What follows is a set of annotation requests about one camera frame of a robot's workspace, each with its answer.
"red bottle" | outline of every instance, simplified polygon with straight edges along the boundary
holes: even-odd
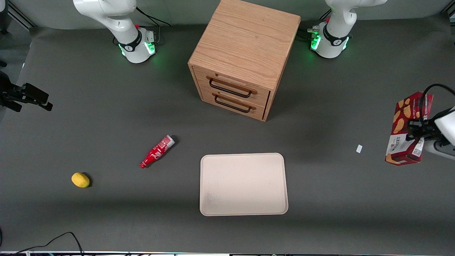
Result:
[[[141,168],[146,168],[149,164],[158,160],[164,153],[174,145],[175,141],[171,138],[171,136],[167,135],[156,145],[153,147],[150,152],[147,154],[147,157],[139,164]]]

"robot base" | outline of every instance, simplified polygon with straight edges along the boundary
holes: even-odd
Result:
[[[142,41],[134,51],[126,51],[119,45],[123,56],[132,63],[142,63],[156,52],[155,35],[153,34],[153,31],[148,31],[144,28],[139,28],[138,30],[142,33]]]
[[[311,41],[310,49],[317,52],[321,57],[332,59],[340,55],[340,53],[346,49],[346,44],[349,37],[344,42],[340,41],[338,46],[333,46],[330,41],[322,35],[323,28],[327,25],[327,22],[321,22],[319,25],[313,26],[313,29],[308,30],[313,33],[313,40]]]

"red snack box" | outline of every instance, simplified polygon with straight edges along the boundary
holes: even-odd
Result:
[[[420,138],[407,141],[408,120],[420,118],[420,98],[421,92],[399,101],[395,107],[394,123],[392,125],[392,134],[385,153],[385,161],[394,165],[415,164],[422,161],[422,150],[424,139]],[[430,114],[433,95],[427,94],[423,106],[422,114],[427,119]]]

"gray wall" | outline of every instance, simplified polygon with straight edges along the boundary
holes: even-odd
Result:
[[[300,15],[302,20],[319,18],[328,7],[324,0],[247,0],[248,2]],[[72,0],[11,0],[38,26],[59,29],[101,28],[80,15]],[[450,0],[389,0],[381,6],[359,8],[360,20],[422,18],[439,13]],[[206,24],[219,0],[137,0],[143,11],[172,24]],[[137,24],[150,24],[138,12],[131,15]]]

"drawer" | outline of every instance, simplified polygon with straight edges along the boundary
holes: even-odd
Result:
[[[232,97],[217,93],[214,90],[201,90],[201,94],[202,100],[212,105],[261,121],[264,116],[264,107],[238,101]]]
[[[226,95],[237,99],[239,102],[252,103],[259,106],[267,104],[269,91],[235,81],[213,71],[193,67],[197,83],[201,91],[214,91],[220,95]]]

